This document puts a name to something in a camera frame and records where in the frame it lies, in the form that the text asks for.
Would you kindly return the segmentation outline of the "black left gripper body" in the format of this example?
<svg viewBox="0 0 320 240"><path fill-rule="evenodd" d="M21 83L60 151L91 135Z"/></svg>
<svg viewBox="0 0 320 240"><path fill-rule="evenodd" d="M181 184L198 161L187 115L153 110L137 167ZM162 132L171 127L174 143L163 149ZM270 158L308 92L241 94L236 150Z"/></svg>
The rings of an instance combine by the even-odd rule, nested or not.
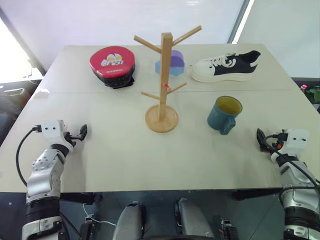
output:
<svg viewBox="0 0 320 240"><path fill-rule="evenodd" d="M70 143L73 147L75 147L76 146L75 140L81 141L82 135L81 134L71 135L69 131L65 131L63 133L63 137L68 143Z"/></svg>

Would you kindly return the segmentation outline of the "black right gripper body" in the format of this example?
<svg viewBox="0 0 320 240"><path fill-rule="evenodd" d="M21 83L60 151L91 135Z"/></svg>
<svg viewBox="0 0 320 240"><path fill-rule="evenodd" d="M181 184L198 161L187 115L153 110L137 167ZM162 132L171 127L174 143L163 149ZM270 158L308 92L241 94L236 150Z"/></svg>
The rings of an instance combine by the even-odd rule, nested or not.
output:
<svg viewBox="0 0 320 240"><path fill-rule="evenodd" d="M274 139L275 141L272 142L271 144L268 143L269 139ZM276 133L276 134L272 134L272 135L268 135L264 138L264 142L265 145L267 147L267 149L271 152L274 153L278 150L280 150L283 145L284 142L288 139L288 134L287 133Z"/></svg>

